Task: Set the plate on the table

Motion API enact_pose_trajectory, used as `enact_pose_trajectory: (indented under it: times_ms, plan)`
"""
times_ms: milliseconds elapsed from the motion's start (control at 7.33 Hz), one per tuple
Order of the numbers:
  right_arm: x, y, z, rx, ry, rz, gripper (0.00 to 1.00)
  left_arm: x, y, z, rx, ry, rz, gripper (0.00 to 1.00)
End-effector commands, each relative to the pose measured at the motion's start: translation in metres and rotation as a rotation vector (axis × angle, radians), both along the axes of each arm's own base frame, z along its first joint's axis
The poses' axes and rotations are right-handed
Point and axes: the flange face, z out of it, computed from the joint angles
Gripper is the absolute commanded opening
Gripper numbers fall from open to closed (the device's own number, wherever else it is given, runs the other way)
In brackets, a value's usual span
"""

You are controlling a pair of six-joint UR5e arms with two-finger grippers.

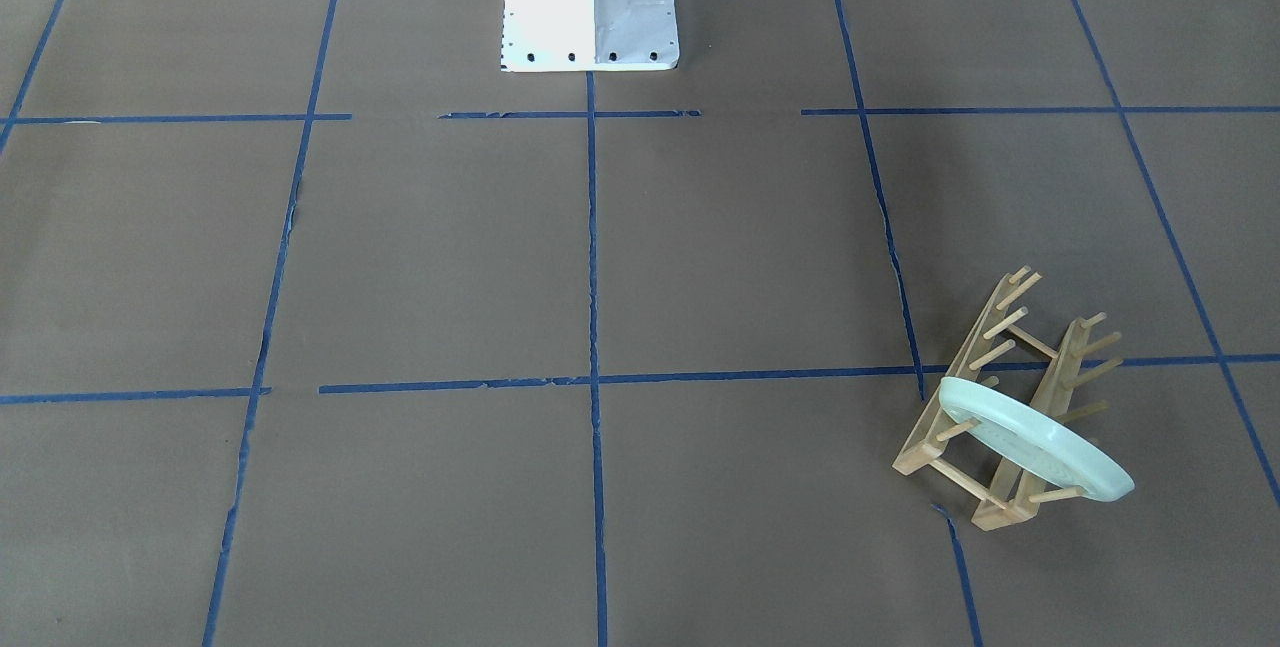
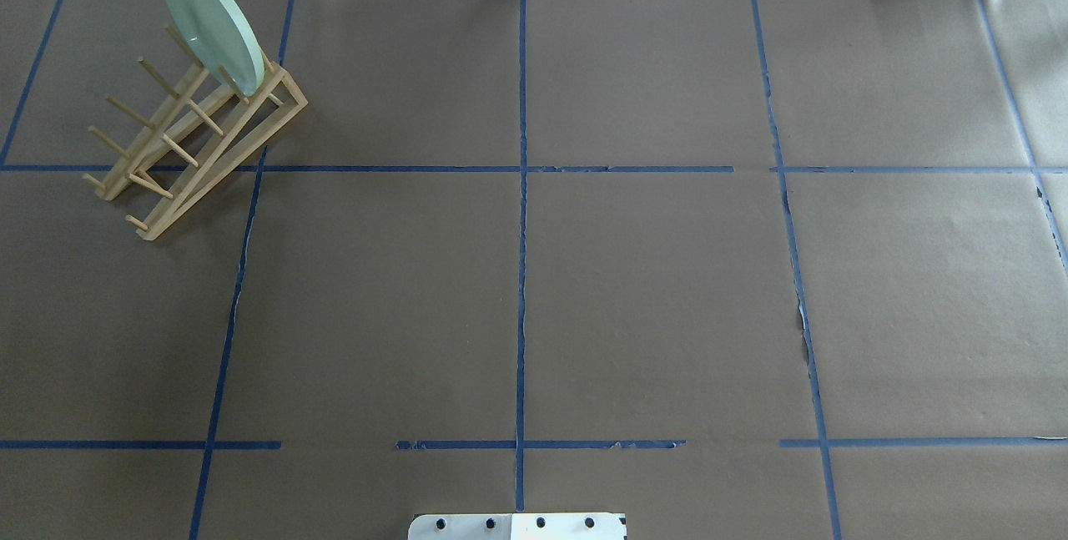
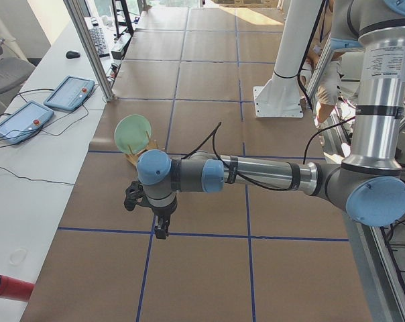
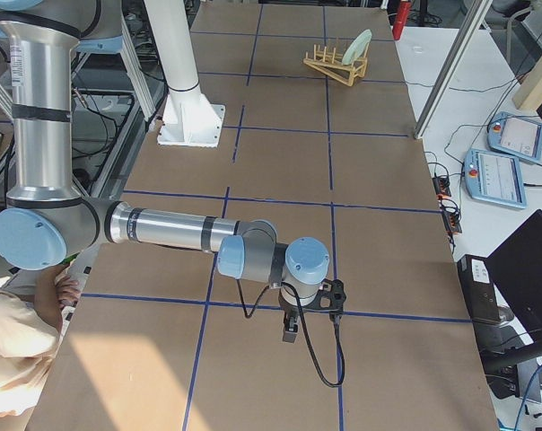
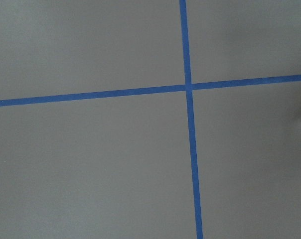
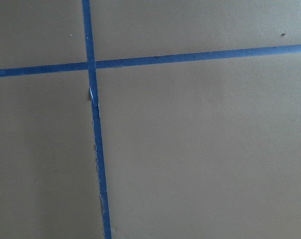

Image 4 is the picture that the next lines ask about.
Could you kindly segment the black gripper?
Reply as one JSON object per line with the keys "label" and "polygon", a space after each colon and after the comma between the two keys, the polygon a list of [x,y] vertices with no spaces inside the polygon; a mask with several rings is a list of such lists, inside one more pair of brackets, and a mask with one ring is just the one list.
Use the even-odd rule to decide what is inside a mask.
{"label": "black gripper", "polygon": [[301,298],[293,286],[282,286],[279,303],[284,310],[283,342],[293,343],[298,333],[298,322],[302,315]]}

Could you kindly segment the person hand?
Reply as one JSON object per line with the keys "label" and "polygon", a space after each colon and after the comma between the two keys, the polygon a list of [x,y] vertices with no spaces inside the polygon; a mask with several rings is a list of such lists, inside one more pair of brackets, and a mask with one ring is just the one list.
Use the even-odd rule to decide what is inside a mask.
{"label": "person hand", "polygon": [[59,307],[63,310],[65,307],[75,307],[79,301],[82,290],[79,282],[67,274],[60,274],[55,281],[57,300]]}

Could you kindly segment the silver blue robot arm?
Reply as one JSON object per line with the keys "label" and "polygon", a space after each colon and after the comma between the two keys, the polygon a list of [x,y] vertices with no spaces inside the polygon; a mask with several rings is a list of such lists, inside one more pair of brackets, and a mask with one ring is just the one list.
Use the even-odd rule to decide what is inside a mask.
{"label": "silver blue robot arm", "polygon": [[274,226],[131,207],[89,198],[73,184],[71,62],[77,50],[123,45],[118,1],[0,1],[9,42],[16,182],[0,213],[0,255],[40,270],[95,243],[140,242],[217,257],[218,271],[279,292],[284,340],[307,329],[304,313],[339,323],[345,294],[327,278],[329,256],[313,238],[280,243]]}

